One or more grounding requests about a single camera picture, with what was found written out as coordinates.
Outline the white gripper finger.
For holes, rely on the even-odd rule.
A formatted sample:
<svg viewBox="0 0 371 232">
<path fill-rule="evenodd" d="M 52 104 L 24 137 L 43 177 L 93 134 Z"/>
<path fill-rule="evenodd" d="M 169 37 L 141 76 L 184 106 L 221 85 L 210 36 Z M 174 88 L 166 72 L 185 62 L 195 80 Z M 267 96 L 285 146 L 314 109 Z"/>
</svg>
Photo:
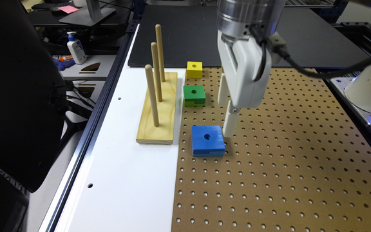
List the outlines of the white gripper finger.
<svg viewBox="0 0 371 232">
<path fill-rule="evenodd" d="M 234 129 L 239 117 L 240 109 L 233 105 L 232 101 L 228 102 L 227 110 L 225 113 L 223 135 L 224 137 L 232 137 L 234 135 Z"/>
<path fill-rule="evenodd" d="M 222 73 L 220 78 L 219 90 L 218 90 L 218 98 L 217 102 L 220 106 L 225 106 L 227 104 L 227 97 L 228 97 L 228 85 L 226 81 L 226 76 Z"/>
</svg>

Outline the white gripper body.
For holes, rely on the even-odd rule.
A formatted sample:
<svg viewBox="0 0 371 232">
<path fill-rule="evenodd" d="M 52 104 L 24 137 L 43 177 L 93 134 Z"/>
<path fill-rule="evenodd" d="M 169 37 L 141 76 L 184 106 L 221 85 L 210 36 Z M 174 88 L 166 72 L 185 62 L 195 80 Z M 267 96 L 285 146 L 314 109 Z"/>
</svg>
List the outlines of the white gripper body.
<svg viewBox="0 0 371 232">
<path fill-rule="evenodd" d="M 230 43 L 229 38 L 218 31 L 217 46 L 233 106 L 258 107 L 266 91 L 271 67 L 279 63 L 281 57 L 269 49 L 263 50 L 252 36 Z"/>
</svg>

